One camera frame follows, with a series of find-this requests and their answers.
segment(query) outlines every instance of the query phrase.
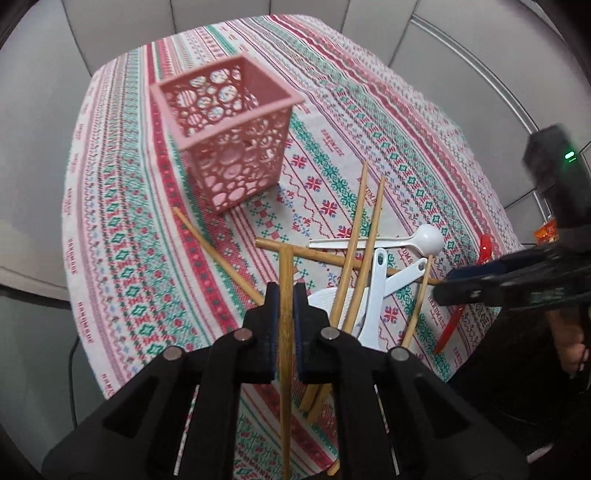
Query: person's hand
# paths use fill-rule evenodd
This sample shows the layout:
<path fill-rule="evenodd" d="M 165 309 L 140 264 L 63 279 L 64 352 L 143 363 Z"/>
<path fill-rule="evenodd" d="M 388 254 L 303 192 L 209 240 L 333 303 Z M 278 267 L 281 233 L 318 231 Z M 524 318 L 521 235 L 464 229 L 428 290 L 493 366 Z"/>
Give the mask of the person's hand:
<path fill-rule="evenodd" d="M 575 309 L 551 310 L 546 312 L 550 322 L 554 346 L 560 359 L 562 370 L 574 374 L 579 370 L 581 362 L 586 361 L 584 333 L 579 322 L 579 312 Z"/>

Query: silver bolt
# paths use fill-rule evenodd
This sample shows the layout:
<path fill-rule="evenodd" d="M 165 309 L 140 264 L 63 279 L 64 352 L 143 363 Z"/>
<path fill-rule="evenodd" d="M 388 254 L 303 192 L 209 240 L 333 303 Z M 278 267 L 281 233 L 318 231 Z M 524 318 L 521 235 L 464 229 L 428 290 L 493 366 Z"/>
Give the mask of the silver bolt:
<path fill-rule="evenodd" d="M 252 330 L 248 328 L 239 328 L 234 332 L 234 338 L 239 342 L 246 342 L 252 338 Z"/>
<path fill-rule="evenodd" d="M 162 355 L 166 360 L 172 362 L 183 356 L 183 350 L 178 346 L 169 346 Z"/>
<path fill-rule="evenodd" d="M 402 348 L 401 346 L 393 348 L 390 352 L 390 355 L 392 356 L 392 358 L 399 362 L 404 362 L 405 360 L 408 360 L 408 350 Z"/>
<path fill-rule="evenodd" d="M 320 334 L 325 340 L 334 340 L 339 336 L 339 331 L 335 327 L 324 327 Z"/>

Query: gray floor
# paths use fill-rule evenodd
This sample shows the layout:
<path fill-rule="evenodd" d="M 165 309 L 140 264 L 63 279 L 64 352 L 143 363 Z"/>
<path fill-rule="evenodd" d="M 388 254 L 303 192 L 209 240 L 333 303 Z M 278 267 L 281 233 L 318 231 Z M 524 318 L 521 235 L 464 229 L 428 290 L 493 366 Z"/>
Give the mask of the gray floor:
<path fill-rule="evenodd" d="M 67 360 L 75 338 L 71 311 L 8 298 L 0 290 L 0 423 L 37 469 L 73 428 Z M 73 378 L 80 422 L 103 401 L 81 345 Z"/>

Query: table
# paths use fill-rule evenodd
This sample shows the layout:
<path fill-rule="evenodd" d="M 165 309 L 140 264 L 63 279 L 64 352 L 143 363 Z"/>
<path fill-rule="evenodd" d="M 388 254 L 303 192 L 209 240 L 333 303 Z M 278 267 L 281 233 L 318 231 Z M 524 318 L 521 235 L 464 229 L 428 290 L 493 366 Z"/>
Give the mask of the table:
<path fill-rule="evenodd" d="M 214 59 L 247 51 L 301 92 L 281 181 L 215 216 L 187 171 L 148 86 Z M 191 351 L 241 325 L 244 293 L 173 215 L 180 206 L 233 266 L 264 290 L 278 278 L 277 255 L 254 247 L 262 236 L 306 245 L 349 235 L 364 160 L 371 162 L 362 233 L 377 183 L 387 177 L 379 233 L 410 235 L 421 223 L 444 233 L 433 276 L 474 262 L 482 233 L 494 255 L 519 248 L 504 210 L 459 129 L 375 56 L 319 20 L 271 15 L 197 28 L 121 55 L 92 77 L 75 127 L 63 203 L 63 245 L 82 344 L 110 397 L 167 345 Z M 391 250 L 390 266 L 416 256 Z M 335 286 L 340 269 L 296 260 L 309 291 Z M 386 299 L 381 341 L 400 341 L 416 285 Z M 459 334 L 433 356 L 450 310 L 429 297 L 411 349 L 444 380 L 484 335 L 495 311 L 470 306 Z M 294 387 L 294 405 L 304 388 Z M 278 385 L 243 389 L 237 478 L 277 478 L 281 469 Z M 293 416 L 292 467 L 299 478 L 335 458 L 328 403 L 308 427 Z"/>

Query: basket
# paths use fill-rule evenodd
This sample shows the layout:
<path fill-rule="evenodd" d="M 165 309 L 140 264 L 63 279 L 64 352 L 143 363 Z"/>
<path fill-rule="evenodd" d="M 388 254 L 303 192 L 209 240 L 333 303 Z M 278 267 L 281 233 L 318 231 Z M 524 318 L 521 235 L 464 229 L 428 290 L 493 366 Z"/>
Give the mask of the basket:
<path fill-rule="evenodd" d="M 291 109 L 304 98 L 248 55 L 150 87 L 216 213 L 279 182 Z"/>

